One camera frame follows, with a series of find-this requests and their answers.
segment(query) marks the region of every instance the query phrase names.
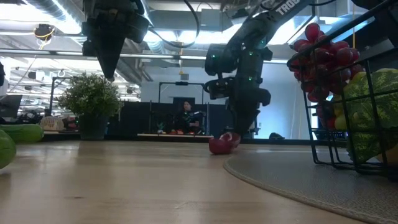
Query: plant pot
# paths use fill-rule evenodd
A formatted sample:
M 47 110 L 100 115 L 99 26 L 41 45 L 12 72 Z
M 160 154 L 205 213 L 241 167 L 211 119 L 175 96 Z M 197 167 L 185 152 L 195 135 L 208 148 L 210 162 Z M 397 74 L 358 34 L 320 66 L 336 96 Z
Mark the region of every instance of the plant pot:
M 108 119 L 108 116 L 79 116 L 79 132 L 81 140 L 103 140 Z

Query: gray mat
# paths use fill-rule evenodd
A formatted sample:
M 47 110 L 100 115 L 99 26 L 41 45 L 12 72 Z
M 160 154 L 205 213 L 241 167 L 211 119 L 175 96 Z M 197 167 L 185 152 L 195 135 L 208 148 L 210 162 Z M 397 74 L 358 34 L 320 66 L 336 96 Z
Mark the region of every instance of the gray mat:
M 252 185 L 314 207 L 368 223 L 398 223 L 397 183 L 317 166 L 309 153 L 242 153 L 224 168 Z

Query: person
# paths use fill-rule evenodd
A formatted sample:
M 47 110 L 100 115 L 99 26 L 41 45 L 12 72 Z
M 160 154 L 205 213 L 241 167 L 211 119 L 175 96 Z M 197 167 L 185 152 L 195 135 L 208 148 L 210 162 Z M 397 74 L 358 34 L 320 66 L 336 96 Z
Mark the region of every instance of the person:
M 185 101 L 181 112 L 175 116 L 174 122 L 175 130 L 182 130 L 184 134 L 201 132 L 199 119 L 194 116 L 192 106 L 189 102 Z

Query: computer monitor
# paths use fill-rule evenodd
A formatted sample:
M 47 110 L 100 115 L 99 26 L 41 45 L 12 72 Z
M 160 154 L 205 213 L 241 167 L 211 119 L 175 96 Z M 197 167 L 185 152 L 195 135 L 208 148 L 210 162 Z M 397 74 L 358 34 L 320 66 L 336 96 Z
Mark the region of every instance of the computer monitor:
M 16 118 L 22 95 L 0 96 L 0 118 Z

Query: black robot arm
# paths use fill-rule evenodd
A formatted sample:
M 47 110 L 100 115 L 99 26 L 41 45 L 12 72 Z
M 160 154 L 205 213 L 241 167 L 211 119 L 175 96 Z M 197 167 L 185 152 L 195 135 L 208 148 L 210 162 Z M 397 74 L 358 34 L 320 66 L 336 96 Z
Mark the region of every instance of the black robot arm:
M 226 45 L 210 45 L 205 70 L 218 79 L 206 83 L 205 91 L 213 100 L 228 97 L 234 132 L 246 134 L 260 112 L 259 104 L 266 106 L 271 101 L 271 94 L 259 87 L 263 61 L 272 59 L 266 45 L 281 25 L 312 2 L 284 0 L 269 11 L 246 19 Z M 223 78 L 223 73 L 234 70 L 235 77 Z

